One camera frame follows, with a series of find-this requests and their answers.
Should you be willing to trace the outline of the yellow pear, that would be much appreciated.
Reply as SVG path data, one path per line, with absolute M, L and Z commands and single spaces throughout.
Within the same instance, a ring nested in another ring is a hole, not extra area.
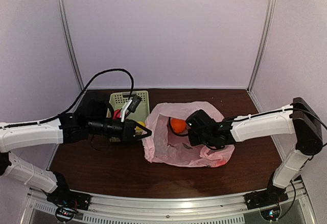
M 145 126 L 146 126 L 145 123 L 142 122 L 142 121 L 138 121 L 137 124 L 138 124 L 138 125 L 141 125 L 142 127 L 145 127 Z M 137 126 L 137 127 L 136 127 L 136 130 L 142 131 L 143 129 L 142 129 L 141 127 Z

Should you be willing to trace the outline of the pink red apple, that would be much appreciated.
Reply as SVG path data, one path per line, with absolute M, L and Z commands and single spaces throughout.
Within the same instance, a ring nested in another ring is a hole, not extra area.
M 114 111 L 114 115 L 113 115 L 114 119 L 120 119 L 121 118 L 121 109 L 117 109 Z

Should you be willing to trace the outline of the pink plastic bag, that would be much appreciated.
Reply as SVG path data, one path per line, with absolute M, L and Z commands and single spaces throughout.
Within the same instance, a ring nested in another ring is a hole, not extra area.
M 202 109 L 216 121 L 224 116 L 209 102 L 160 103 L 145 121 L 152 135 L 142 139 L 145 159 L 151 163 L 165 163 L 178 167 L 219 167 L 225 165 L 235 150 L 233 145 L 214 151 L 204 145 L 192 147 L 187 136 L 179 137 L 168 126 L 169 117 L 186 120 Z

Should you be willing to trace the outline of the orange fruit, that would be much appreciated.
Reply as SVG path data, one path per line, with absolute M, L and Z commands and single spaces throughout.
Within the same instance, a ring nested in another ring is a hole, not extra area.
M 171 118 L 170 125 L 172 130 L 177 134 L 181 134 L 186 130 L 186 122 L 182 119 Z

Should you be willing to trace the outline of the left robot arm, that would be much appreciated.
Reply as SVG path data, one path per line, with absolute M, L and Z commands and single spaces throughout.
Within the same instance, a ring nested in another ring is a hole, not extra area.
M 48 201 L 63 206 L 70 205 L 74 193 L 65 177 L 46 171 L 19 158 L 13 149 L 43 145 L 71 144 L 86 140 L 89 135 L 117 138 L 120 142 L 138 141 L 151 136 L 151 130 L 139 122 L 127 119 L 141 102 L 135 96 L 124 104 L 119 118 L 115 117 L 109 102 L 91 99 L 75 112 L 16 124 L 1 123 L 1 176 L 12 177 L 42 190 Z

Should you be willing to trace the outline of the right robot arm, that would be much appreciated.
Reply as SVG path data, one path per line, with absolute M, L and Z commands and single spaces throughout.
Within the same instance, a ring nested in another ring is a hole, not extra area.
M 262 200 L 269 205 L 282 198 L 293 177 L 326 146 L 321 129 L 324 123 L 301 97 L 276 110 L 225 118 L 221 122 L 200 109 L 186 119 L 186 124 L 191 146 L 202 144 L 211 150 L 253 138 L 294 134 L 296 144 L 272 174 L 266 190 L 260 193 Z

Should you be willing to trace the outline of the green perforated plastic basket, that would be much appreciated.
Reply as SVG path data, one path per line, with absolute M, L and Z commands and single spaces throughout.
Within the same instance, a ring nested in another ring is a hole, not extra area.
M 137 95 L 141 98 L 141 102 L 135 109 L 135 112 L 131 112 L 128 116 L 128 110 L 125 112 L 125 120 L 134 120 L 139 124 L 142 124 L 145 126 L 145 120 L 150 114 L 150 107 L 149 107 L 149 94 L 148 91 L 134 91 L 132 93 L 132 98 Z M 125 103 L 127 103 L 130 99 L 129 92 L 115 92 L 110 95 L 109 98 L 109 104 L 113 107 L 114 112 L 116 110 L 121 110 Z M 147 132 L 144 132 L 141 128 L 136 128 L 135 130 L 135 136 L 140 137 L 143 134 L 146 134 Z M 110 142 L 120 142 L 119 137 L 114 136 L 106 136 Z

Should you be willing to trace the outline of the left circuit board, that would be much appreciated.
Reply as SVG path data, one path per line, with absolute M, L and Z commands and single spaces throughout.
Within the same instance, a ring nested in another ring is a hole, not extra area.
M 69 207 L 58 206 L 55 211 L 55 217 L 60 222 L 68 222 L 71 221 L 77 213 L 78 211 Z

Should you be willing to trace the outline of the circuit board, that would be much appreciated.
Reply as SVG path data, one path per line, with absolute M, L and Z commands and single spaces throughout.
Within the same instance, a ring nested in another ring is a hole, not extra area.
M 71 221 L 77 213 L 78 211 L 69 207 L 58 206 L 55 211 L 55 217 L 60 222 L 68 222 Z
M 260 210 L 261 217 L 265 221 L 273 222 L 276 221 L 281 215 L 281 208 L 278 206 L 266 208 Z

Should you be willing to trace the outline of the right circuit board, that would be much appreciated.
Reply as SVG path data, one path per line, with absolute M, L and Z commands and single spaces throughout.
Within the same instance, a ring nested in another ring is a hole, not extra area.
M 278 206 L 266 208 L 260 210 L 261 217 L 265 221 L 273 222 L 276 221 L 281 215 L 281 208 Z

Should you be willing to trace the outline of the front aluminium rail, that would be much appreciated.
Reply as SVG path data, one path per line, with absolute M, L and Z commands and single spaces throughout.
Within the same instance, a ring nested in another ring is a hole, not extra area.
M 70 223 L 271 223 L 260 210 L 278 206 L 276 223 L 316 223 L 307 190 L 299 180 L 287 187 L 288 200 L 249 209 L 243 193 L 194 198 L 131 198 L 92 194 L 89 208 Z

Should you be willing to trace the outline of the left aluminium frame post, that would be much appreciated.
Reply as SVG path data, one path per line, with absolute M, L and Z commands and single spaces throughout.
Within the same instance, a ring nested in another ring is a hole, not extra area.
M 58 5 L 58 9 L 59 9 L 59 17 L 60 17 L 60 21 L 61 21 L 61 25 L 62 25 L 62 30 L 63 30 L 64 42 L 65 42 L 69 60 L 70 60 L 71 66 L 72 66 L 73 74 L 77 81 L 79 90 L 82 91 L 84 89 L 84 82 L 82 80 L 81 71 L 80 71 L 80 68 L 79 68 L 79 65 L 77 62 L 74 45 L 73 45 L 73 40 L 72 40 L 71 32 L 69 29 L 65 1 L 57 0 L 57 5 Z

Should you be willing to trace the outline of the aluminium frame post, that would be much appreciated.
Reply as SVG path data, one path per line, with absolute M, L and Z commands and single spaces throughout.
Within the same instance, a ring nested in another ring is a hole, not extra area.
M 69 60 L 70 60 L 71 66 L 72 66 L 73 74 L 77 81 L 79 90 L 82 91 L 84 89 L 84 82 L 82 80 L 81 71 L 80 71 L 80 68 L 79 68 L 79 65 L 77 62 L 74 45 L 73 45 L 73 40 L 72 40 L 71 32 L 69 29 L 65 1 L 57 0 L 57 5 L 58 5 L 58 9 L 59 9 L 59 17 L 60 17 L 60 21 L 61 21 L 61 25 L 62 25 L 62 30 L 63 30 L 64 42 L 65 42 Z
M 276 0 L 268 0 L 267 1 L 267 8 L 266 8 L 266 14 L 265 14 L 265 19 L 264 19 L 263 30 L 262 30 L 262 34 L 261 34 L 261 38 L 260 38 L 256 58 L 255 58 L 254 67 L 253 67 L 252 74 L 251 74 L 251 77 L 250 77 L 250 81 L 249 81 L 249 84 L 248 84 L 248 87 L 247 87 L 248 93 L 252 92 L 255 81 L 256 81 L 256 79 L 258 77 L 258 74 L 259 74 L 260 65 L 261 65 L 261 62 L 263 60 L 263 56 L 264 56 L 265 48 L 266 48 L 266 45 L 267 45 L 271 24 L 272 24 L 273 17 L 274 17 L 275 5 L 276 5 Z

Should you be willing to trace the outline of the right aluminium frame post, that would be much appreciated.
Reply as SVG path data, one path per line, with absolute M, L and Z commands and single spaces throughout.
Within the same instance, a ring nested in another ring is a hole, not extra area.
M 274 17 L 275 5 L 276 5 L 276 0 L 268 0 L 267 1 L 267 8 L 266 8 L 266 14 L 265 14 L 265 19 L 264 19 L 263 30 L 262 30 L 262 34 L 261 34 L 261 38 L 260 38 L 256 58 L 255 58 L 254 67 L 253 67 L 252 74 L 251 74 L 251 77 L 250 77 L 250 81 L 249 81 L 249 84 L 248 84 L 248 87 L 247 87 L 248 93 L 252 92 L 255 81 L 256 81 L 256 79 L 258 77 L 258 74 L 259 74 L 260 65 L 261 65 L 261 62 L 263 60 L 263 56 L 264 56 L 265 48 L 266 48 L 266 45 L 267 45 L 271 24 L 272 24 L 273 17 Z

